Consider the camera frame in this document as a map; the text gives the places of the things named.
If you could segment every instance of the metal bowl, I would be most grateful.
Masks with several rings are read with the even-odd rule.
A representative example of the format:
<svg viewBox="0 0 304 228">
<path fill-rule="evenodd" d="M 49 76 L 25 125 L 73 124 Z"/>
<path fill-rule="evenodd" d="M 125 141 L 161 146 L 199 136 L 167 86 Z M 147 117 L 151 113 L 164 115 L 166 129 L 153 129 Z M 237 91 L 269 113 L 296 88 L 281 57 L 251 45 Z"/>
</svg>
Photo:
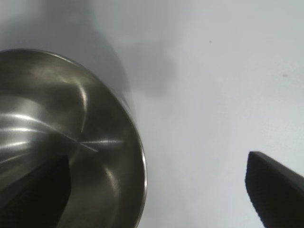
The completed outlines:
<svg viewBox="0 0 304 228">
<path fill-rule="evenodd" d="M 0 53 L 0 190 L 66 154 L 71 194 L 57 228 L 134 228 L 146 165 L 126 109 L 92 73 L 56 54 Z"/>
</svg>

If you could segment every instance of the white table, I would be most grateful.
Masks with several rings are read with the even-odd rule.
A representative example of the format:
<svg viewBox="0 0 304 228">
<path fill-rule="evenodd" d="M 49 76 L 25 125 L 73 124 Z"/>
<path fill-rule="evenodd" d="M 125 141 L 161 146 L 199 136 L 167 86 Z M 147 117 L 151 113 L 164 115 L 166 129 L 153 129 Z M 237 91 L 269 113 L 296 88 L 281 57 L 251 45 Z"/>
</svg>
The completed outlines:
<svg viewBox="0 0 304 228">
<path fill-rule="evenodd" d="M 2 0 L 0 48 L 65 55 L 126 96 L 148 162 L 139 227 L 262 228 L 248 152 L 304 174 L 303 1 L 59 2 Z"/>
</svg>

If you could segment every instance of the black object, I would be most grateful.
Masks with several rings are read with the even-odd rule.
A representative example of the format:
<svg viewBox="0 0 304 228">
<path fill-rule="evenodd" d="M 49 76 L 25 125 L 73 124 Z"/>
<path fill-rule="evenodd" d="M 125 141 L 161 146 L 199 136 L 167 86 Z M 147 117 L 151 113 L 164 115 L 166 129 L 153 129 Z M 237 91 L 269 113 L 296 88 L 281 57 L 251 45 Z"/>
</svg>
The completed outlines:
<svg viewBox="0 0 304 228">
<path fill-rule="evenodd" d="M 49 161 L 0 192 L 0 228 L 54 228 L 70 192 L 67 157 Z"/>
<path fill-rule="evenodd" d="M 246 188 L 266 228 L 304 228 L 304 178 L 261 152 L 250 152 Z"/>
</svg>

